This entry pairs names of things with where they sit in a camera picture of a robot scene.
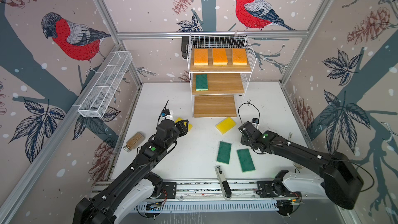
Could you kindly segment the clear tube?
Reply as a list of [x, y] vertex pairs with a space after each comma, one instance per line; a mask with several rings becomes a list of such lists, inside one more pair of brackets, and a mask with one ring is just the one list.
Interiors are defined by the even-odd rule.
[[288, 141], [291, 141], [291, 140], [292, 140], [292, 135], [293, 135], [293, 134], [290, 132], [290, 133], [289, 133], [289, 136], [288, 136]]

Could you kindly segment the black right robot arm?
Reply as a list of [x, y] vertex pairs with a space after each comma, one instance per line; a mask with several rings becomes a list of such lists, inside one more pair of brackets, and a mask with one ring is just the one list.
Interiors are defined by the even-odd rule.
[[309, 184], [316, 184], [310, 186], [301, 183], [299, 178], [287, 172], [282, 177], [282, 184], [288, 191], [326, 196], [341, 208], [354, 209], [364, 181], [347, 156], [340, 152], [334, 155], [318, 152], [291, 142], [272, 131], [261, 133], [249, 121], [238, 129], [252, 150], [284, 157], [317, 175], [304, 179]]

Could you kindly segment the dark green sponge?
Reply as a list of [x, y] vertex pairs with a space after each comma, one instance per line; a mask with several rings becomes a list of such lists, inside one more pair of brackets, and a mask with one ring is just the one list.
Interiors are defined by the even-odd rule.
[[232, 144], [221, 141], [216, 161], [219, 163], [229, 164]]
[[195, 90], [208, 91], [208, 76], [207, 74], [197, 74], [195, 76]]
[[242, 172], [251, 172], [256, 170], [249, 149], [239, 149], [237, 150], [237, 155]]

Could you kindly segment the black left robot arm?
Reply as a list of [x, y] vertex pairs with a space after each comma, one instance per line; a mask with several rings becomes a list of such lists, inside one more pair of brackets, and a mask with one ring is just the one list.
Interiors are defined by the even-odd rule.
[[131, 164], [107, 188], [91, 200], [80, 200], [73, 223], [118, 224], [145, 199], [159, 196], [163, 179], [152, 169], [169, 147], [175, 147], [177, 139], [187, 134], [188, 126], [188, 120], [162, 120]]

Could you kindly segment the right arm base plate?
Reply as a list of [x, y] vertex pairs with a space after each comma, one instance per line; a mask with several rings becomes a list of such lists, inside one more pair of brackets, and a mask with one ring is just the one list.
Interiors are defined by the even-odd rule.
[[281, 182], [257, 181], [257, 188], [256, 194], [261, 198], [300, 198], [302, 196], [298, 191], [288, 190]]

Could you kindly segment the orange sponge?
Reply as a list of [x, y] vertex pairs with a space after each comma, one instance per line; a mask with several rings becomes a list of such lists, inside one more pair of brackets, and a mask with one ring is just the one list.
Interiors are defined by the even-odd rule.
[[214, 48], [212, 49], [212, 59], [213, 65], [227, 65], [227, 51], [224, 48]]
[[208, 49], [194, 49], [194, 66], [208, 66]]
[[246, 50], [244, 48], [232, 49], [233, 65], [246, 66], [248, 63]]

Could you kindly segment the white black handheld scanner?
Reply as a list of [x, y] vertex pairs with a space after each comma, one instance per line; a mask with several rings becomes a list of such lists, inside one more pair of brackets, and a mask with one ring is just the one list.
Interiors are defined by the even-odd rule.
[[220, 188], [223, 194], [223, 197], [226, 200], [230, 200], [232, 198], [232, 190], [230, 188], [230, 185], [225, 177], [225, 173], [223, 172], [221, 166], [216, 166], [215, 171], [217, 174], [217, 178], [220, 184]]

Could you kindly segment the yellow sponge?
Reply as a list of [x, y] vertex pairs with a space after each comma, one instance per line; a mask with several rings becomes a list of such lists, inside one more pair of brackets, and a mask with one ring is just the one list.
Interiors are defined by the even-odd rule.
[[189, 120], [187, 119], [182, 119], [182, 118], [177, 118], [175, 123], [179, 123], [180, 122], [180, 126], [183, 127], [184, 129], [186, 129], [187, 132], [191, 131], [193, 125], [189, 123]]
[[218, 123], [216, 125], [216, 129], [222, 135], [224, 135], [228, 131], [230, 131], [232, 128], [234, 128], [235, 126], [236, 126], [236, 122], [231, 117], [228, 117], [228, 118], [224, 119], [223, 121], [221, 121], [220, 123]]

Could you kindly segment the glass spice jar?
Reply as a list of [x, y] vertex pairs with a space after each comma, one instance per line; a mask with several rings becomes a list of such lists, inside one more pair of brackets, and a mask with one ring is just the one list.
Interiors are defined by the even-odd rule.
[[131, 152], [132, 150], [136, 149], [144, 140], [145, 137], [140, 132], [137, 132], [126, 142], [126, 145], [123, 147], [123, 149], [126, 152]]

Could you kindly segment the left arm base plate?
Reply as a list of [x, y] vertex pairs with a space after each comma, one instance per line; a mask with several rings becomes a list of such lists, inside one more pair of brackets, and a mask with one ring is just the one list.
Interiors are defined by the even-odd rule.
[[176, 182], [163, 182], [161, 185], [156, 185], [150, 199], [165, 200], [175, 199], [176, 197]]

